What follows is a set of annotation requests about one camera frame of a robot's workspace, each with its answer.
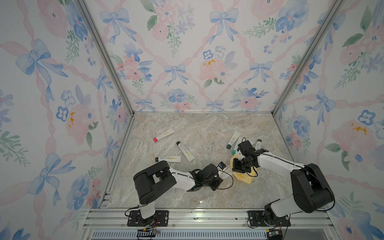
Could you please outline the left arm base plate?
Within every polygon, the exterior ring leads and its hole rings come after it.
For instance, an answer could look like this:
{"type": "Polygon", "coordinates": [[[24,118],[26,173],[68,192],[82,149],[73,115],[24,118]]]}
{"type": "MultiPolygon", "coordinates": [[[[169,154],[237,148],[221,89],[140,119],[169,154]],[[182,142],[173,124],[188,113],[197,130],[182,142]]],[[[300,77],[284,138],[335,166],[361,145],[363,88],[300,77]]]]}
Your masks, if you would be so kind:
{"type": "Polygon", "coordinates": [[[155,214],[147,219],[141,216],[139,210],[130,211],[128,215],[128,227],[167,227],[169,222],[169,211],[155,211],[155,214]]]}

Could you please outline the black cap toothpaste tube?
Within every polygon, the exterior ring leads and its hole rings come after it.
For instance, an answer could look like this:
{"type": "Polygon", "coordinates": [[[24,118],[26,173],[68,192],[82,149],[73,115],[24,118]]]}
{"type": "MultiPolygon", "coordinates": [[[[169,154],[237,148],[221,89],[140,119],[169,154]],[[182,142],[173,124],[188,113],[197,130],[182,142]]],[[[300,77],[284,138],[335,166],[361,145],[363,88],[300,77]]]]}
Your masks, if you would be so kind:
{"type": "Polygon", "coordinates": [[[180,141],[177,142],[177,146],[189,162],[195,159],[195,156],[180,141]]]}

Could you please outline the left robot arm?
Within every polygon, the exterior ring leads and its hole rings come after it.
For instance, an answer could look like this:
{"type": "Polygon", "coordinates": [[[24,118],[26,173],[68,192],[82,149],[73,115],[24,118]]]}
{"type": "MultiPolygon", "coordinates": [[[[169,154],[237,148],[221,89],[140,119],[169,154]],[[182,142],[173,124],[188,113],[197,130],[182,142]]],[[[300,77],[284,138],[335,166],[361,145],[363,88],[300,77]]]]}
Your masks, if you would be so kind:
{"type": "Polygon", "coordinates": [[[139,197],[141,219],[147,220],[155,216],[155,200],[172,188],[186,192],[196,192],[205,187],[213,191],[219,190],[224,181],[220,173],[225,166],[221,162],[218,166],[209,164],[202,170],[181,172],[171,168],[168,162],[160,161],[135,174],[133,180],[139,197]]]}

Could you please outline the dark green cap toothpaste tube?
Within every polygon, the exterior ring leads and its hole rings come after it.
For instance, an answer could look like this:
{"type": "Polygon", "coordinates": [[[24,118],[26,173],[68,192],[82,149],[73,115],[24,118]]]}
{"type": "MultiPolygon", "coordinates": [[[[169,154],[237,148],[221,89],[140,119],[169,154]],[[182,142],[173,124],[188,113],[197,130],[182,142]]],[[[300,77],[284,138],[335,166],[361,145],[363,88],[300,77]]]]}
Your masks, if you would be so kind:
{"type": "Polygon", "coordinates": [[[241,133],[239,133],[237,131],[234,131],[234,133],[232,134],[232,136],[230,138],[230,141],[227,144],[227,149],[228,150],[232,149],[232,147],[235,145],[235,143],[239,139],[240,135],[241,135],[241,133]]]}

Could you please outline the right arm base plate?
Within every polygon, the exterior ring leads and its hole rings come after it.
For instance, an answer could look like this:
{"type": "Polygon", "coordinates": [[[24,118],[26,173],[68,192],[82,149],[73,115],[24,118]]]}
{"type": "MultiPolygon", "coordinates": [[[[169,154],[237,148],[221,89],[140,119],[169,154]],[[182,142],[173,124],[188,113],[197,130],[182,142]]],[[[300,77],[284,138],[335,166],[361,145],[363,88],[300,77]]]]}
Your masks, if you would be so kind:
{"type": "Polygon", "coordinates": [[[258,228],[258,227],[290,227],[290,217],[284,216],[284,217],[276,217],[275,215],[267,212],[265,214],[265,211],[261,210],[254,210],[254,211],[247,211],[248,220],[247,225],[251,228],[258,228]]]}

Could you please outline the toothpaste tube near left arm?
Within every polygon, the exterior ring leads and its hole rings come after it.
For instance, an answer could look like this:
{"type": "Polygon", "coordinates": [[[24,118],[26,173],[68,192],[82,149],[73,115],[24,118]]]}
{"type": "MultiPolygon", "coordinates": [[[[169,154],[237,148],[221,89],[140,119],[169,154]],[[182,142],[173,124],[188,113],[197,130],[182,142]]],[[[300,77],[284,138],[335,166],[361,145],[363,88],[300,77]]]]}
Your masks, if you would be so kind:
{"type": "Polygon", "coordinates": [[[155,162],[166,161],[168,163],[180,163],[182,161],[181,156],[167,156],[167,157],[156,157],[155,162]]]}

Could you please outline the yellow cleaning cloth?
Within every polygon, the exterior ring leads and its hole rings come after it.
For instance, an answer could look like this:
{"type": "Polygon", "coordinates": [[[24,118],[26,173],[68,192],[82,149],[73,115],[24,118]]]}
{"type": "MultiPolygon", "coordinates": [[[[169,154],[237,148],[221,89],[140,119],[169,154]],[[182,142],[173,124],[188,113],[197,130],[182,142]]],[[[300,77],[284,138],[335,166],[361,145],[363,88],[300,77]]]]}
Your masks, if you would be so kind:
{"type": "Polygon", "coordinates": [[[247,173],[245,173],[245,174],[241,174],[241,173],[237,173],[237,172],[235,172],[234,170],[233,170],[233,168],[234,168],[234,159],[237,159],[238,158],[238,155],[237,154],[234,154],[233,156],[232,156],[232,158],[231,158],[231,160],[230,160],[230,169],[231,169],[231,171],[232,171],[232,174],[233,174],[233,176],[237,179],[237,180],[239,180],[239,181],[241,181],[241,182],[243,182],[243,183],[246,183],[246,184],[251,184],[252,183],[252,181],[253,181],[253,179],[256,177],[256,171],[254,171],[254,170],[252,170],[251,171],[251,174],[252,175],[250,175],[250,174],[247,174],[247,173]]]}

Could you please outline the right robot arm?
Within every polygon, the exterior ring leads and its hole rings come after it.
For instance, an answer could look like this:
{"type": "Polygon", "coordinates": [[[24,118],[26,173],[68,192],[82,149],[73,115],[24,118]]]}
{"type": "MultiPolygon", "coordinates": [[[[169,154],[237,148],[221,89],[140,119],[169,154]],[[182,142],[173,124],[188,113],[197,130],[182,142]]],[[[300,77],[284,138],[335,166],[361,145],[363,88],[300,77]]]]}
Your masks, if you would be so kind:
{"type": "Polygon", "coordinates": [[[323,212],[327,204],[335,203],[335,195],[322,171],[315,164],[298,164],[273,155],[265,149],[237,150],[233,172],[249,174],[264,168],[291,181],[292,195],[265,206],[263,220],[276,225],[280,220],[296,213],[323,212]]]}

